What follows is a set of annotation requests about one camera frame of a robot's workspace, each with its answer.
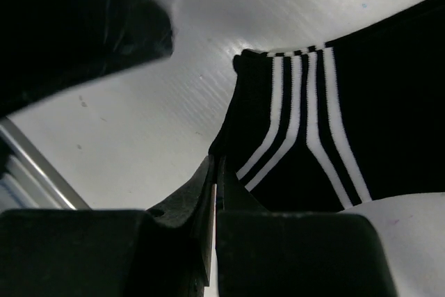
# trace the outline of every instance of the black cloth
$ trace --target black cloth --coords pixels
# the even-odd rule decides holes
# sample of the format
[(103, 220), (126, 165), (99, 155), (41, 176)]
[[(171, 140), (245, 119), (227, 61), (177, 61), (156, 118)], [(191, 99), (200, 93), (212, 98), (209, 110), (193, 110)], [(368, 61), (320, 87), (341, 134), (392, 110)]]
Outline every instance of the black cloth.
[(427, 0), (323, 46), (245, 50), (209, 153), (273, 211), (445, 191), (444, 37)]

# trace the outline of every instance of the white surface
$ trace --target white surface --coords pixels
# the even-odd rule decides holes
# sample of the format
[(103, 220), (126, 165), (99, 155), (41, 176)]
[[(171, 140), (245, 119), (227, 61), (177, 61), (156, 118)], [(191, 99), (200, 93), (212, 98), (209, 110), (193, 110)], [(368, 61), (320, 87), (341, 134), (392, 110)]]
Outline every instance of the white surface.
[[(62, 93), (13, 117), (95, 208), (150, 207), (193, 174), (227, 110), (235, 53), (318, 44), (422, 0), (160, 1), (175, 26), (172, 58)], [(376, 221), (387, 219), (381, 207), (367, 205)], [(435, 280), (435, 273), (445, 276), (443, 236), (436, 230), (444, 230), (443, 208), (436, 209), (427, 220), (409, 220), (416, 224), (396, 217), (394, 229), (378, 227), (394, 270), (401, 271), (398, 280), (406, 281), (403, 297), (444, 295)], [(433, 212), (429, 202), (419, 204), (417, 211), (423, 210)], [(440, 290), (427, 294), (425, 287), (433, 286)]]

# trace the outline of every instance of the black garment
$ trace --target black garment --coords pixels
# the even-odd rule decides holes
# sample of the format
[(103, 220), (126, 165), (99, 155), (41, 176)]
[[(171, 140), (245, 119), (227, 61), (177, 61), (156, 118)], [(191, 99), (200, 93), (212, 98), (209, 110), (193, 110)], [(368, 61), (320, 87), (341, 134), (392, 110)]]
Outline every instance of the black garment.
[(244, 51), (209, 152), (273, 211), (445, 191), (445, 0), (290, 53)]

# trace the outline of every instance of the folded cloth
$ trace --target folded cloth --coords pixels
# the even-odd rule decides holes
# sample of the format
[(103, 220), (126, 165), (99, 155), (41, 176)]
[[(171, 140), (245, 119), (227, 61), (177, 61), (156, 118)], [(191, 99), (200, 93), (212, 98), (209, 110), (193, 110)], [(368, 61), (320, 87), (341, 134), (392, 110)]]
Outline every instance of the folded cloth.
[(273, 211), (445, 191), (445, 0), (285, 53), (243, 51), (209, 153)]

